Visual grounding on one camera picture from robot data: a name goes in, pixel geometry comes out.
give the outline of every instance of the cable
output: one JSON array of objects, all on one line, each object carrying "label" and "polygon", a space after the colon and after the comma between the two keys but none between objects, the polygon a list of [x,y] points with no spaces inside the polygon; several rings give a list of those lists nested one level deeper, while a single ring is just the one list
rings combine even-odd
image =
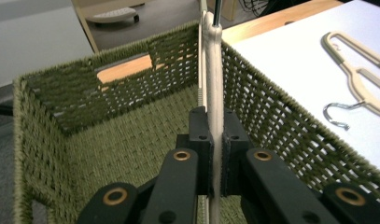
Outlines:
[{"label": "cable", "polygon": [[251,11],[258,17],[268,5],[268,0],[239,0],[239,3],[245,12]]}]

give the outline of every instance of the white surface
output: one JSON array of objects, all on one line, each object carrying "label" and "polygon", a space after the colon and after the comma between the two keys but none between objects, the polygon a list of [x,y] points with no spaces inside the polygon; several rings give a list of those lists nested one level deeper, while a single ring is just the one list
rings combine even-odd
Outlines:
[{"label": "white surface", "polygon": [[88,55],[91,45],[70,0],[0,0],[0,87]]},{"label": "white surface", "polygon": [[352,111],[329,110],[334,119],[351,126],[348,131],[330,124],[323,116],[323,107],[329,103],[357,102],[348,88],[346,74],[320,44],[324,34],[335,30],[347,33],[380,55],[380,7],[362,1],[346,3],[233,47],[380,169],[379,116],[365,107]]}]

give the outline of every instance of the floor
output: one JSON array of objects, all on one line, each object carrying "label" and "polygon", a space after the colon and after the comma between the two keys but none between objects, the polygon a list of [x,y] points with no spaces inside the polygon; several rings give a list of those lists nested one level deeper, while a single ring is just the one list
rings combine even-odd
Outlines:
[{"label": "floor", "polygon": [[[141,38],[167,31],[186,21],[198,20],[197,0],[153,0],[135,8],[140,22],[118,22],[96,27],[90,24],[99,49],[110,49]],[[234,21],[221,19],[223,28],[253,20],[252,11],[237,4]],[[12,105],[12,86],[0,88],[0,104]],[[0,116],[0,223],[13,223],[13,118]],[[34,203],[34,223],[46,223],[45,208]]]}]

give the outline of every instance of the clothes hanger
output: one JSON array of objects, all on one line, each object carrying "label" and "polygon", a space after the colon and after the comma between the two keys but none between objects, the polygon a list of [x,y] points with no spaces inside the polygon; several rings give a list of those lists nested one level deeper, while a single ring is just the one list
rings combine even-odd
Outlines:
[{"label": "clothes hanger", "polygon": [[[364,67],[354,67],[350,63],[348,63],[345,58],[338,52],[336,45],[331,42],[332,38],[338,38],[343,43],[348,45],[351,49],[356,51],[359,55],[366,58],[371,63],[375,64],[380,68],[380,56],[373,52],[370,49],[367,49],[365,46],[360,44],[358,41],[354,40],[353,38],[349,37],[348,35],[342,33],[342,32],[329,32],[325,34],[321,39],[321,45],[323,48],[330,54],[330,56],[333,58],[333,60],[338,64],[339,67],[346,73],[349,89],[352,92],[352,94],[355,96],[355,98],[359,101],[359,104],[355,105],[363,105],[372,110],[375,114],[380,116],[380,100],[377,99],[370,91],[368,91],[363,82],[361,81],[361,76],[366,77],[369,79],[375,86],[377,86],[380,89],[380,77],[376,76],[369,70],[367,70]],[[326,117],[326,119],[335,125],[336,120],[332,120],[330,115],[327,112],[328,107],[330,106],[338,106],[341,108],[346,109],[353,109],[353,106],[350,105],[343,105],[339,103],[332,103],[327,105],[324,110],[323,114]]]}]

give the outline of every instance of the wooden strip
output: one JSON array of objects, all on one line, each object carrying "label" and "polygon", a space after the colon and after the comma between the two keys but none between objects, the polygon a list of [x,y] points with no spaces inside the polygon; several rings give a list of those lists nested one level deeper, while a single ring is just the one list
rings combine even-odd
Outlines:
[{"label": "wooden strip", "polygon": [[93,49],[93,52],[98,53],[99,49],[97,48],[96,42],[94,41],[93,35],[91,34],[90,27],[88,26],[88,23],[85,21],[85,17],[83,15],[83,12],[78,4],[77,0],[72,0],[74,9],[76,10],[77,17],[79,19],[79,22],[81,23],[81,26],[85,32],[85,35],[88,38],[88,41],[91,44],[91,48]]},{"label": "wooden strip", "polygon": [[121,79],[152,67],[151,58],[148,55],[107,68],[97,74],[102,83]]},{"label": "wooden strip", "polygon": [[298,21],[313,16],[319,12],[338,7],[342,2],[336,0],[312,0],[289,7],[284,10],[244,22],[222,32],[222,39],[232,45],[255,35],[271,31],[285,25],[287,21]]}]

